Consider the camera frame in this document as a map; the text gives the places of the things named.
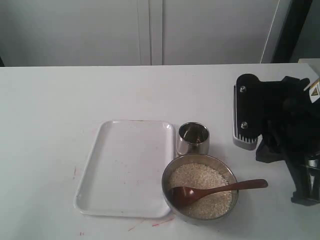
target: uncooked rice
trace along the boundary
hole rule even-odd
[[[169,177],[168,189],[190,187],[212,189],[227,185],[228,182],[218,171],[198,163],[184,164],[178,167]],[[193,218],[214,219],[225,214],[231,204],[231,191],[223,191],[205,196],[180,211]]]

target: red stain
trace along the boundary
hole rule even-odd
[[[135,229],[138,225],[142,224],[146,219],[142,219],[142,221],[140,221],[137,225],[131,227],[128,229],[128,232],[130,232],[131,230]]]
[[[73,178],[72,178],[72,179],[75,179],[75,177],[76,177],[76,172],[77,172],[77,167],[74,166],[74,172],[73,172]]]
[[[166,221],[162,221],[162,222],[159,222],[159,223],[152,224],[152,227],[158,227],[160,224],[164,224],[164,223],[170,222],[173,219],[175,219],[175,217],[172,217],[172,218],[170,218],[170,219],[168,219]]]

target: wooden spoon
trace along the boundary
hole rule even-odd
[[[241,181],[226,186],[215,187],[211,189],[197,189],[187,186],[177,186],[171,188],[168,193],[169,201],[177,209],[188,206],[198,201],[199,199],[219,192],[231,191],[231,190],[244,190],[244,189],[262,189],[268,187],[268,182],[264,179],[255,179]]]

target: cabinet door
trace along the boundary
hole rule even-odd
[[[290,0],[163,0],[162,61],[270,62],[289,4]]]
[[[148,0],[1,0],[6,66],[150,65]]]

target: metal cup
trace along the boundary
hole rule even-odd
[[[185,154],[208,154],[210,144],[209,130],[198,122],[187,122],[179,128],[176,152]]]

